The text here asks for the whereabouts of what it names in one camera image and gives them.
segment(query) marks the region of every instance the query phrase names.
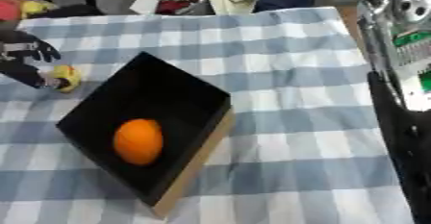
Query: blue and white tablecloth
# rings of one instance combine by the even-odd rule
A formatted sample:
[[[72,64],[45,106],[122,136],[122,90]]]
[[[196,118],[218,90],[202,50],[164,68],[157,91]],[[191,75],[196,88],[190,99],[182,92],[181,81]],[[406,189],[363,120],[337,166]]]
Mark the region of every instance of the blue and white tablecloth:
[[[333,8],[23,21],[81,70],[71,94],[0,77],[0,222],[410,224],[368,66]],[[236,125],[165,220],[55,123],[138,52],[232,94]],[[39,63],[48,70],[48,64]]]

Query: ball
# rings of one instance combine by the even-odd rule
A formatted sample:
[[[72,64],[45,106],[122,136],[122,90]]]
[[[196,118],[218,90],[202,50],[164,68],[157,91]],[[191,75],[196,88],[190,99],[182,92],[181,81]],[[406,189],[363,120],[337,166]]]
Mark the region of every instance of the ball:
[[[152,163],[159,157],[162,147],[162,130],[155,120],[127,121],[114,134],[114,150],[123,160],[131,164]]]
[[[40,13],[45,11],[45,7],[35,1],[27,1],[21,5],[21,10],[25,13]]]
[[[68,86],[58,88],[59,92],[69,93],[75,89],[81,82],[81,73],[71,65],[56,65],[54,69],[48,73],[54,79],[66,79]]]

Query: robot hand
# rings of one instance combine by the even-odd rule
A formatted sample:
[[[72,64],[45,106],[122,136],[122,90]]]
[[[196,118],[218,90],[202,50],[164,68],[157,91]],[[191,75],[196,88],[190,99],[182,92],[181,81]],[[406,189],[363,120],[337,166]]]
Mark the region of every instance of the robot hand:
[[[0,31],[0,60],[24,63],[26,57],[36,61],[58,60],[60,53],[49,43],[21,31]]]

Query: yellow ball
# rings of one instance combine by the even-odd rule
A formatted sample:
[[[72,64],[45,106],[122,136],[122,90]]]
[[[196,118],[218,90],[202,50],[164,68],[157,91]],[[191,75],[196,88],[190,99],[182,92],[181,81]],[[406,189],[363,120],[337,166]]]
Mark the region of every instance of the yellow ball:
[[[52,78],[64,78],[70,82],[70,86],[59,89],[60,92],[68,93],[76,88],[81,82],[80,72],[70,65],[57,65],[49,72]]]
[[[25,13],[39,13],[39,12],[44,12],[45,7],[38,2],[27,1],[21,5],[21,10],[22,12],[25,12]]]

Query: orange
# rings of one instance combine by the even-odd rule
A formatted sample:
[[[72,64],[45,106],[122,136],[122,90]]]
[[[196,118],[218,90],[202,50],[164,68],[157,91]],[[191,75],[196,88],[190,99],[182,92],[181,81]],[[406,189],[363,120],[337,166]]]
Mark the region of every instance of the orange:
[[[160,155],[163,136],[155,120],[134,119],[119,127],[114,135],[114,150],[126,162],[148,165]]]

